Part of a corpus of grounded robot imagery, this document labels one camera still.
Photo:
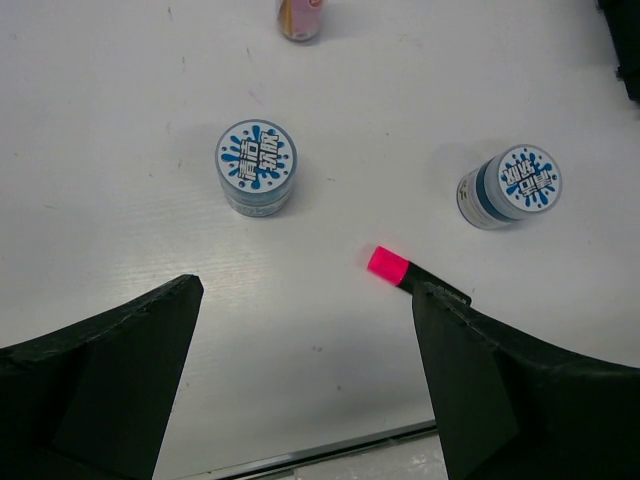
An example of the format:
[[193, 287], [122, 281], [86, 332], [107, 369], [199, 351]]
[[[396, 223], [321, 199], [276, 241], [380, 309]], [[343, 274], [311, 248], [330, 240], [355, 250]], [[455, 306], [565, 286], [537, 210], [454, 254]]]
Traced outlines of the pink glitter bottle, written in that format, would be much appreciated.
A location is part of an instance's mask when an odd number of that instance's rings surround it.
[[280, 0], [276, 19], [280, 32], [289, 40], [306, 42], [320, 31], [324, 0]]

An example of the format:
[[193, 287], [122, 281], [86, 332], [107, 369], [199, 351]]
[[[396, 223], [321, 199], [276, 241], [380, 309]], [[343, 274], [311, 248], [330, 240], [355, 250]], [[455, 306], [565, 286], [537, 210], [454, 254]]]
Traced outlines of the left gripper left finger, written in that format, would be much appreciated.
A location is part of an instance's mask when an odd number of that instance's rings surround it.
[[152, 478], [203, 293], [181, 275], [3, 348], [2, 478]]

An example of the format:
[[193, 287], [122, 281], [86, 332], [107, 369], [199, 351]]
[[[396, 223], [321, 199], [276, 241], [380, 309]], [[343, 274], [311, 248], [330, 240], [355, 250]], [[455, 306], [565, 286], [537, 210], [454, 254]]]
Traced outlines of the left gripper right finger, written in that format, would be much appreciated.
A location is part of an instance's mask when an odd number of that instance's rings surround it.
[[416, 336], [452, 479], [635, 479], [639, 372], [419, 284]]

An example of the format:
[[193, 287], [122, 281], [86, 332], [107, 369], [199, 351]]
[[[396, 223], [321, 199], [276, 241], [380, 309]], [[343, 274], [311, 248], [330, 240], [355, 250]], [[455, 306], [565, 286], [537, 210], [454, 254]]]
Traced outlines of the pink highlighter marker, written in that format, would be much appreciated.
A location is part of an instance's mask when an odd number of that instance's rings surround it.
[[472, 303], [471, 297], [466, 293], [383, 246], [374, 249], [367, 270], [410, 295], [416, 285], [424, 284], [432, 291], [447, 295], [467, 306]]

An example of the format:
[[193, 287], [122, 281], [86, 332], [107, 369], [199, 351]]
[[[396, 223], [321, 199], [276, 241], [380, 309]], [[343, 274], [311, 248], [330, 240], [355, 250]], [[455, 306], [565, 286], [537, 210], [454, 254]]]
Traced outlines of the blue glitter jar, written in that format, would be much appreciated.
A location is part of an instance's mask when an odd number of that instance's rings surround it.
[[457, 206], [476, 228], [494, 230], [540, 216], [558, 203], [561, 171], [544, 149], [519, 144], [461, 178]]
[[215, 151], [218, 178], [229, 205], [248, 217], [267, 217], [286, 204], [298, 167], [289, 133], [263, 119], [231, 125]]

